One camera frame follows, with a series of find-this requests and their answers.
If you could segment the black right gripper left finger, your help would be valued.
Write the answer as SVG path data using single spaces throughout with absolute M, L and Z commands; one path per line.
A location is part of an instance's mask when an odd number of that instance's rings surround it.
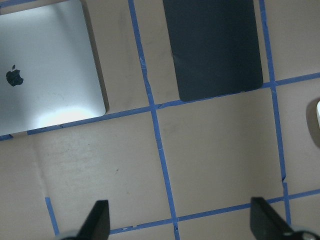
M 109 201 L 95 202 L 76 235 L 77 240 L 107 240 L 110 235 Z

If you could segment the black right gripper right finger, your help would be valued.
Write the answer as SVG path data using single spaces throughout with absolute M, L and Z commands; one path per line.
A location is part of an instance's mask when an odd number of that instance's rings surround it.
M 250 200 L 250 230 L 256 240 L 284 240 L 294 233 L 263 197 Z

